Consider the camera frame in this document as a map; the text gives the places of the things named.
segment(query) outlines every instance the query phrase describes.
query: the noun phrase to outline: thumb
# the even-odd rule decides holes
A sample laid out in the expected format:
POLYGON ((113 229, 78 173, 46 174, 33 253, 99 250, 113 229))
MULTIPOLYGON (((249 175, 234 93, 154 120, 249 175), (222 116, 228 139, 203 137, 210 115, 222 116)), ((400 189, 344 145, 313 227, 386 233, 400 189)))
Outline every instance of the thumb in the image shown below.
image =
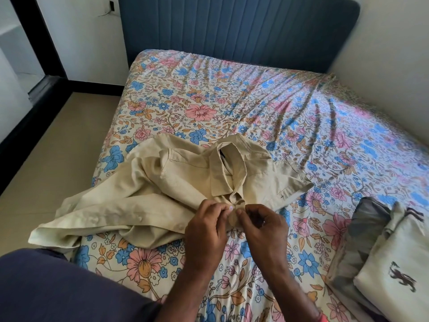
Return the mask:
POLYGON ((231 213, 231 210, 223 210, 219 217, 217 218, 217 235, 219 238, 226 238, 227 235, 227 219, 229 214, 231 213))
POLYGON ((239 219, 240 224, 243 226, 244 233, 254 234, 258 229, 253 225, 250 217, 247 215, 246 211, 243 209, 238 209, 236 211, 237 217, 239 219))

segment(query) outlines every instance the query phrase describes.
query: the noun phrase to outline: wall socket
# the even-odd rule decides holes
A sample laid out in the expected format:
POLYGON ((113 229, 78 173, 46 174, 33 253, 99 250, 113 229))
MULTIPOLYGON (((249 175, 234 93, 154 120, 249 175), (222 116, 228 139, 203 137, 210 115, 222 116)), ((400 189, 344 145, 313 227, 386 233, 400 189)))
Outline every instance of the wall socket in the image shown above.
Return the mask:
POLYGON ((104 13, 120 17, 118 0, 103 0, 104 13))

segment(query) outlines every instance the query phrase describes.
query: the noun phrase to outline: mattress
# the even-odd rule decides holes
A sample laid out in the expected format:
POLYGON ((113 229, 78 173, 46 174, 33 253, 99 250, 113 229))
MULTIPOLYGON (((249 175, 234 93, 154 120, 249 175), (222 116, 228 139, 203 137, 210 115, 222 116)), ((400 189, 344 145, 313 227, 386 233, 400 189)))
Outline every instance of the mattress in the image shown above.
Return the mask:
MULTIPOLYGON (((136 145, 160 133, 202 147, 241 133, 273 160, 289 159, 305 170, 314 188, 279 213, 290 226, 290 271, 331 321, 351 320, 324 280, 359 200, 375 196, 419 211, 429 205, 428 149, 334 75, 146 50, 131 66, 93 186, 114 174, 136 145)), ((137 249, 115 232, 83 237, 75 255, 79 266, 161 302, 184 261, 181 240, 137 249), (142 260, 153 265, 152 273, 136 278, 142 260)), ((245 235, 231 230, 199 317, 242 322, 245 307, 252 320, 284 320, 245 235)))

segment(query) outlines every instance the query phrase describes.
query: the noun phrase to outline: blue upholstered headboard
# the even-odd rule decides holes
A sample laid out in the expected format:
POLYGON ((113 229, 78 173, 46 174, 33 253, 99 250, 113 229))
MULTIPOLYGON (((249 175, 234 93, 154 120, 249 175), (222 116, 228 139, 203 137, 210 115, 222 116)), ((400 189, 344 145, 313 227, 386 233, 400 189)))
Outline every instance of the blue upholstered headboard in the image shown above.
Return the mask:
POLYGON ((119 0, 128 63, 145 49, 326 72, 353 29, 352 0, 119 0))

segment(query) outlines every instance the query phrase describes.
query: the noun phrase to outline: hand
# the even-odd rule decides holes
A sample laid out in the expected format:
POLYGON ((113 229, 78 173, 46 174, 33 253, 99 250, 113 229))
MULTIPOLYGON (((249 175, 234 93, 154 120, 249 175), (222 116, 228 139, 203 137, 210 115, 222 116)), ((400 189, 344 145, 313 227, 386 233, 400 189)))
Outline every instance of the hand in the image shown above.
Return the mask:
POLYGON ((227 243, 227 218, 232 207, 203 200, 185 229, 185 266, 210 278, 222 259, 227 243))
POLYGON ((289 226, 279 214, 261 204, 248 204, 246 211, 237 210, 244 228, 250 253, 267 282, 278 273, 287 273, 287 236, 289 226))

